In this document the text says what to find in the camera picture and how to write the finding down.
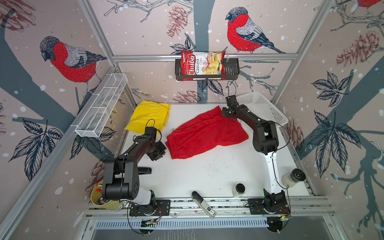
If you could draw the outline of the red shorts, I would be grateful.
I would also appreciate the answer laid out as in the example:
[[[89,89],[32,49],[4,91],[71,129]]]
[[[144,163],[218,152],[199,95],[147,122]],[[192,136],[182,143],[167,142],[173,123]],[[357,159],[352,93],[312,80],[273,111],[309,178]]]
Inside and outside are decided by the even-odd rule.
[[[232,146],[249,139],[241,124],[222,116],[222,109],[202,113],[182,124],[167,136],[172,159],[188,159],[217,146]]]

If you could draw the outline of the yellow shorts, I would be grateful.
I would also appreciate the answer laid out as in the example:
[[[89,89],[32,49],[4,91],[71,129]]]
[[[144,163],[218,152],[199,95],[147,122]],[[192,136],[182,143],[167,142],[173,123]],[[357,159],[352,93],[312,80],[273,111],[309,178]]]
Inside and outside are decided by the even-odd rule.
[[[146,127],[154,127],[160,131],[167,125],[171,105],[142,101],[134,110],[125,130],[142,135]]]

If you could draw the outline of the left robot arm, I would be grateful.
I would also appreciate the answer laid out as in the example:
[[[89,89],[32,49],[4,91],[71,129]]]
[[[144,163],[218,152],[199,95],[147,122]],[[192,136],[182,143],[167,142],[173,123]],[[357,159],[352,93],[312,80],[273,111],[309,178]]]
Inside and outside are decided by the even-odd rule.
[[[165,154],[166,147],[156,141],[160,130],[146,127],[145,133],[134,139],[133,144],[115,159],[105,161],[102,197],[111,201],[129,201],[150,214],[157,209],[153,191],[140,187],[138,163],[144,155],[157,161]]]

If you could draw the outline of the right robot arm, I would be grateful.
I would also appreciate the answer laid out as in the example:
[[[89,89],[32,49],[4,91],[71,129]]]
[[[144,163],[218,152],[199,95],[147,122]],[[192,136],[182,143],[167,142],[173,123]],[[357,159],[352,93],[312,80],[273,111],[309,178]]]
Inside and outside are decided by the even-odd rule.
[[[253,147],[264,159],[262,161],[265,170],[264,186],[264,210],[274,214],[279,210],[290,212],[290,205],[286,198],[284,187],[280,184],[277,170],[277,154],[279,139],[276,123],[255,115],[245,105],[237,101],[235,95],[226,97],[227,107],[222,108],[222,116],[229,119],[243,121],[253,130]]]

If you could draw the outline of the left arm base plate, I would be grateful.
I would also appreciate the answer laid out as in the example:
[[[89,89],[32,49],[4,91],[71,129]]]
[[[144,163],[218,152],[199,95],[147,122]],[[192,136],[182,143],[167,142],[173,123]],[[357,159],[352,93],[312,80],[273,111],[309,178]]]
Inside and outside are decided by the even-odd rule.
[[[130,207],[130,217],[160,217],[169,216],[171,208],[170,200],[156,199],[148,205],[133,204]]]

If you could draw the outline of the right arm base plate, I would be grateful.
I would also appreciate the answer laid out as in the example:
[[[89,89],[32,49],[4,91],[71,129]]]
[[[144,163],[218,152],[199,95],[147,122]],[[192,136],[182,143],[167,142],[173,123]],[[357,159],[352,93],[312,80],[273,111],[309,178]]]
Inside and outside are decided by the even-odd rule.
[[[291,209],[286,200],[265,200],[263,198],[248,199],[246,207],[251,215],[288,215]]]

